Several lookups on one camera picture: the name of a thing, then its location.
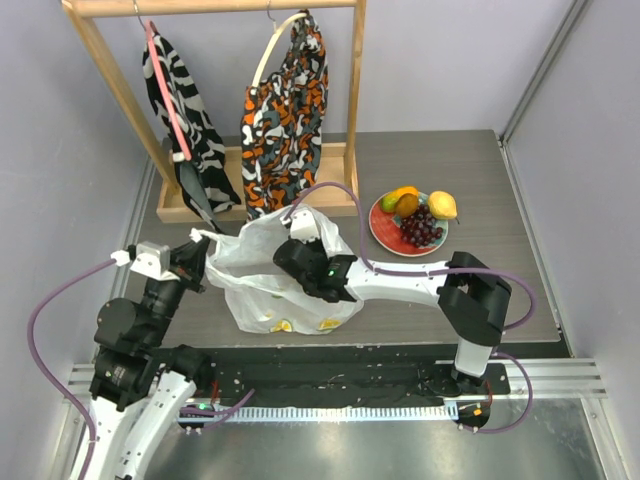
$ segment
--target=plate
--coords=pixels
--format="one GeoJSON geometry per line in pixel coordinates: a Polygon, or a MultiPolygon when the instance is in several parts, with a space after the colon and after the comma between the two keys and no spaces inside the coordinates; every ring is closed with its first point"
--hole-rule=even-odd
{"type": "MultiPolygon", "coordinates": [[[[385,195],[382,195],[376,200],[376,203],[373,204],[369,211],[369,228],[380,245],[390,252],[403,257],[421,257],[435,252],[442,246],[449,233],[448,220],[436,220],[436,227],[442,228],[442,237],[426,247],[416,247],[410,243],[403,242],[402,231],[400,230],[402,219],[400,216],[395,213],[385,213],[380,208],[380,200],[382,200],[382,197],[385,195]]],[[[421,205],[426,204],[428,198],[429,195],[426,193],[420,192],[420,195],[418,195],[418,200],[421,205]]]]}

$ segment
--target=gray floor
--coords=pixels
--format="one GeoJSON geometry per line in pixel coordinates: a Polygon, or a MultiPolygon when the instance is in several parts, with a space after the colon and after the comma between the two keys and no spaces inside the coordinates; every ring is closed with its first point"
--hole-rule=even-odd
{"type": "MultiPolygon", "coordinates": [[[[401,185],[424,192],[446,190],[458,203],[460,225],[450,222],[446,243],[420,259],[397,257],[378,245],[367,232],[369,255],[381,261],[435,262],[468,251],[485,264],[523,277],[537,291],[540,308],[528,324],[505,336],[505,341],[556,341],[557,329],[544,294],[515,197],[492,131],[404,132],[359,134],[356,145],[360,197],[368,212],[383,193],[401,185]]],[[[156,176],[140,240],[177,246],[188,240],[192,226],[163,224],[155,209],[160,182],[156,176]]],[[[353,218],[336,218],[343,238],[357,250],[358,229],[353,218]]],[[[228,224],[237,231],[240,223],[228,224]]],[[[130,277],[127,296],[140,299],[144,279],[130,277]]],[[[528,308],[528,298],[514,289],[509,320],[528,308]]],[[[221,290],[209,287],[202,295],[187,293],[165,337],[165,346],[194,347],[341,345],[392,343],[454,343],[455,332],[441,312],[422,305],[372,301],[345,325],[328,335],[295,333],[258,335],[241,332],[221,290]]]]}
{"type": "MultiPolygon", "coordinates": [[[[524,401],[498,401],[491,426],[524,401]]],[[[538,400],[520,427],[499,435],[452,422],[228,424],[202,436],[176,425],[147,480],[605,480],[579,400],[538,400]]]]}

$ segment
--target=clothing rack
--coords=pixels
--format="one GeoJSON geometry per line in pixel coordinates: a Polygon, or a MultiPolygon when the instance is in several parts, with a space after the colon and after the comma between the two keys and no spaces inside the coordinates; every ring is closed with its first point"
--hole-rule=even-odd
{"type": "MultiPolygon", "coordinates": [[[[358,195],[355,140],[366,0],[271,0],[271,2],[267,0],[137,0],[136,3],[137,12],[133,0],[62,0],[62,6],[74,28],[163,178],[157,208],[158,216],[163,222],[182,223],[200,219],[184,205],[180,194],[180,185],[176,180],[171,162],[171,152],[163,151],[160,146],[129,83],[93,21],[94,18],[266,11],[267,7],[271,10],[353,8],[347,141],[322,145],[317,181],[343,183],[351,188],[356,196],[358,195]]],[[[244,219],[246,218],[246,209],[242,194],[242,152],[240,147],[228,147],[226,159],[225,170],[234,189],[242,198],[243,204],[236,205],[230,211],[217,214],[217,216],[220,220],[244,219]]],[[[330,216],[355,215],[357,213],[351,198],[338,189],[320,189],[309,195],[307,201],[314,208],[330,216]]]]}

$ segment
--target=gray wall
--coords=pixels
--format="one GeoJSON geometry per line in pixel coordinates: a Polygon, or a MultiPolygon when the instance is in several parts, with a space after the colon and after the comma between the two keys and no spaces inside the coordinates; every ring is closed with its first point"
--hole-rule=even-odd
{"type": "MultiPolygon", "coordinates": [[[[369,0],[358,130],[502,131],[570,0],[369,0]]],[[[327,43],[330,93],[325,132],[344,132],[351,58],[351,9],[313,14],[327,43]]],[[[279,22],[293,11],[277,11],[279,22]]],[[[239,134],[244,90],[271,36],[265,12],[154,17],[184,58],[219,132],[239,134]]],[[[151,116],[140,74],[144,36],[132,19],[109,42],[151,116]]],[[[265,71],[287,48],[280,39],[265,71]]]]}
{"type": "Polygon", "coordinates": [[[636,472],[638,18],[638,2],[593,2],[511,144],[571,345],[597,360],[636,472]]]}
{"type": "MultiPolygon", "coordinates": [[[[59,2],[0,2],[0,45],[0,471],[44,479],[62,402],[31,361],[27,317],[120,246],[145,155],[59,2]]],[[[37,343],[62,380],[90,359],[114,274],[81,283],[42,314],[37,343]]]]}

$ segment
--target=bunch of grapes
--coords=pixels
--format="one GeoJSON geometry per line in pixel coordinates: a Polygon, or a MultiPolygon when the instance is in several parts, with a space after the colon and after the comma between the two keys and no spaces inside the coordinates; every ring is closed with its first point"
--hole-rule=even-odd
{"type": "Polygon", "coordinates": [[[436,227],[436,218],[427,205],[420,205],[418,210],[402,219],[402,241],[416,247],[427,247],[442,238],[442,227],[436,227]]]}

